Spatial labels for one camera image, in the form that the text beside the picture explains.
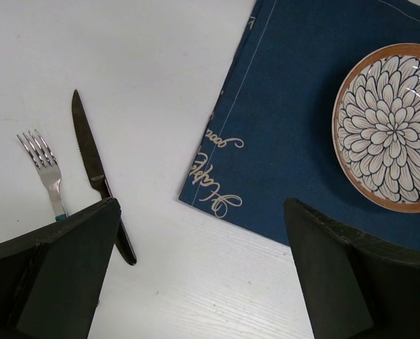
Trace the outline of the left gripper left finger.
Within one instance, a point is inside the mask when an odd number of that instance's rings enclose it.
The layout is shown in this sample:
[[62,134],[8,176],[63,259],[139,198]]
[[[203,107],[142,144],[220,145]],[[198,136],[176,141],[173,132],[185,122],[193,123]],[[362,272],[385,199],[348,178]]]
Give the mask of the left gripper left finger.
[[106,198],[0,243],[0,338],[86,338],[120,219]]

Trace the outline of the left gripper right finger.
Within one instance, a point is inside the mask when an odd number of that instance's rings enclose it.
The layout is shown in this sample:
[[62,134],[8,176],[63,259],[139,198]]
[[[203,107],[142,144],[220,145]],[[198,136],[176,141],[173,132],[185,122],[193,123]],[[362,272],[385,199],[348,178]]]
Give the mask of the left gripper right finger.
[[420,338],[420,251],[296,198],[284,222],[315,338]]

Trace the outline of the dark blue cloth napkin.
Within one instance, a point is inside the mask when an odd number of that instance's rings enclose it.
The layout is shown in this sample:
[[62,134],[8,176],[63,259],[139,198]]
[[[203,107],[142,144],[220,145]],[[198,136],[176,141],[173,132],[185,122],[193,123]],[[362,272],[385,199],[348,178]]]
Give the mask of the dark blue cloth napkin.
[[367,233],[420,251],[420,213],[386,210],[349,182],[332,144],[342,81],[367,54],[420,43],[410,1],[258,1],[180,200],[286,244],[297,198]]

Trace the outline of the floral patterned plate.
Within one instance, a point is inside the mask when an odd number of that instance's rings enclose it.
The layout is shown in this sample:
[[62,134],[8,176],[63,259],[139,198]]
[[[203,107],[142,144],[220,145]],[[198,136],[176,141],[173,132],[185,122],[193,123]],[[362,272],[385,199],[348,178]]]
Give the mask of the floral patterned plate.
[[351,69],[333,107],[332,142],[363,196],[420,213],[420,44],[382,47]]

